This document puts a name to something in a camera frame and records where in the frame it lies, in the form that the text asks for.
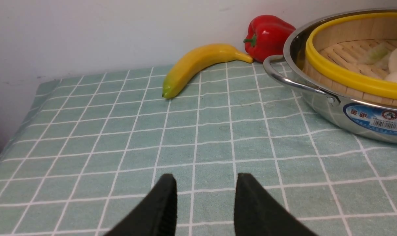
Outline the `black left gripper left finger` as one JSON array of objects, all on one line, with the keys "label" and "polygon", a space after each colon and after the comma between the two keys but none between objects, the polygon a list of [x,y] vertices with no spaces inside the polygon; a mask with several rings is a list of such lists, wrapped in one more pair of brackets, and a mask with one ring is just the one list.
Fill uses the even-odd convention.
[{"label": "black left gripper left finger", "polygon": [[174,236],[177,187],[172,174],[163,174],[146,197],[106,236]]}]

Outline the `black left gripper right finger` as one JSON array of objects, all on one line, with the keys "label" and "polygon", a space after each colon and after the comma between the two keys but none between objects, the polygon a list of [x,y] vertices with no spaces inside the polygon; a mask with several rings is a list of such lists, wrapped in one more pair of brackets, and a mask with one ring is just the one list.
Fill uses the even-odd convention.
[{"label": "black left gripper right finger", "polygon": [[250,173],[239,173],[234,203],[236,236],[315,236]]}]

